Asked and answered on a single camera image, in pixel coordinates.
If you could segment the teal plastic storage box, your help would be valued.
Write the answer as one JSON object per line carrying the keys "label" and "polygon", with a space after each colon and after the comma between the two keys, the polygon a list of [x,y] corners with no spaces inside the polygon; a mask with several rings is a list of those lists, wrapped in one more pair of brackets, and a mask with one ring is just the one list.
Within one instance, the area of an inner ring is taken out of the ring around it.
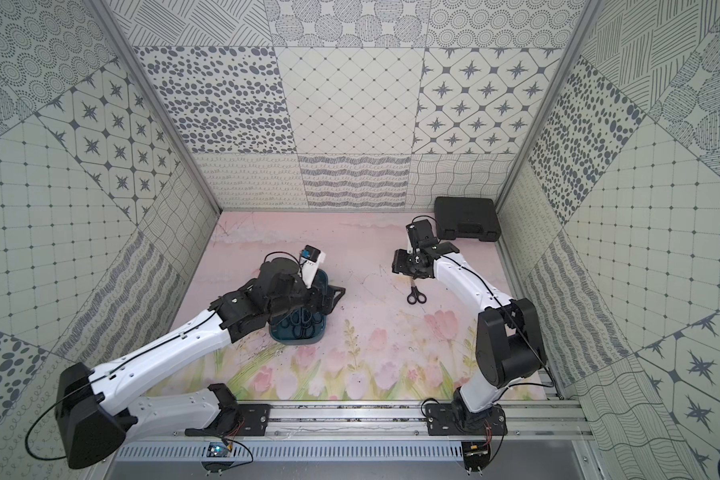
{"label": "teal plastic storage box", "polygon": [[323,337],[328,276],[322,269],[317,270],[312,287],[317,290],[318,296],[307,307],[272,318],[269,334],[273,340],[283,345],[298,346],[317,343]]}

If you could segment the small dark scissors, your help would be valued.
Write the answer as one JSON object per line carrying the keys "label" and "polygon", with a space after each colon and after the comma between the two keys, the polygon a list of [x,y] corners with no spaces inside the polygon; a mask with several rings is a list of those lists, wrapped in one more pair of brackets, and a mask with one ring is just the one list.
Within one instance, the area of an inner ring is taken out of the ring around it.
{"label": "small dark scissors", "polygon": [[406,301],[409,305],[425,304],[427,302],[427,296],[418,289],[414,280],[410,282],[410,292],[406,297]]}

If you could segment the large all-black scissors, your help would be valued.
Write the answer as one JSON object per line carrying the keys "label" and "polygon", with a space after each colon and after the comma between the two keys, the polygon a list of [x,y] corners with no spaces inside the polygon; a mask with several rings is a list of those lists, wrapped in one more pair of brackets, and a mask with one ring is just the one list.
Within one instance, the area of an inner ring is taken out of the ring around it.
{"label": "large all-black scissors", "polygon": [[320,313],[313,313],[308,311],[307,309],[303,310],[303,333],[298,338],[301,339],[310,339],[316,337],[318,334],[322,333],[325,328],[325,315],[322,315]]}

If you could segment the black scissors silver blades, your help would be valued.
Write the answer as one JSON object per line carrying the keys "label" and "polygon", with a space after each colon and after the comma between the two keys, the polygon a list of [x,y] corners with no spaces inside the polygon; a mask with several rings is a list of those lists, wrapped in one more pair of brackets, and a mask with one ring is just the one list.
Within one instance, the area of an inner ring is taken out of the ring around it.
{"label": "black scissors silver blades", "polygon": [[302,309],[283,316],[274,327],[275,336],[279,339],[298,339],[303,333],[302,321]]}

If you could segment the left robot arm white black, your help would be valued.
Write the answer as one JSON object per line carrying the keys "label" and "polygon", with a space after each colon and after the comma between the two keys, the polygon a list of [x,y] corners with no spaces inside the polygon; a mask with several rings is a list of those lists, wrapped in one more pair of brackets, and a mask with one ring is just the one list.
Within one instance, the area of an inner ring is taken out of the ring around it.
{"label": "left robot arm white black", "polygon": [[345,295],[316,285],[324,253],[306,246],[300,257],[265,260],[256,277],[228,292],[184,325],[118,359],[93,368],[76,363],[59,377],[49,407],[73,470],[90,467],[143,437],[183,432],[226,440],[247,421],[224,383],[163,399],[145,392],[176,371],[295,312],[328,316]]}

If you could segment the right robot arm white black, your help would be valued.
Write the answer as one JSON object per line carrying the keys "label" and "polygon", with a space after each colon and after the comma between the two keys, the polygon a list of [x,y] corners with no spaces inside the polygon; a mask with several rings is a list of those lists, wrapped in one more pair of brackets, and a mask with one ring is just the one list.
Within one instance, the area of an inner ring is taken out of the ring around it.
{"label": "right robot arm white black", "polygon": [[439,281],[476,315],[477,370],[455,389],[449,417],[428,417],[461,434],[504,435],[499,401],[512,388],[534,386],[531,377],[547,367],[536,307],[489,283],[456,246],[435,236],[428,220],[414,219],[406,232],[408,246],[395,252],[392,272]]}

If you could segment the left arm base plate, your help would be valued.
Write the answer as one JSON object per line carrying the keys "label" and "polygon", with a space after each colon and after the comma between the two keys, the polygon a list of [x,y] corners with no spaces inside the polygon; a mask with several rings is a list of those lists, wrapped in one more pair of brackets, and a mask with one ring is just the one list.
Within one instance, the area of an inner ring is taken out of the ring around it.
{"label": "left arm base plate", "polygon": [[241,404],[234,407],[225,407],[214,417],[210,424],[204,428],[187,428],[184,435],[187,437],[233,437],[252,436],[263,437],[266,434],[271,405]]}

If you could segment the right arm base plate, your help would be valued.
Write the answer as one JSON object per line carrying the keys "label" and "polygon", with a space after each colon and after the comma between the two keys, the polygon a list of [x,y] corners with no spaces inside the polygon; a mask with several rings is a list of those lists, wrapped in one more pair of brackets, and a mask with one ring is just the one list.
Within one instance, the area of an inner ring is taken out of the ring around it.
{"label": "right arm base plate", "polygon": [[420,405],[430,436],[504,436],[508,433],[506,415],[499,405],[472,413],[461,403],[428,400]]}

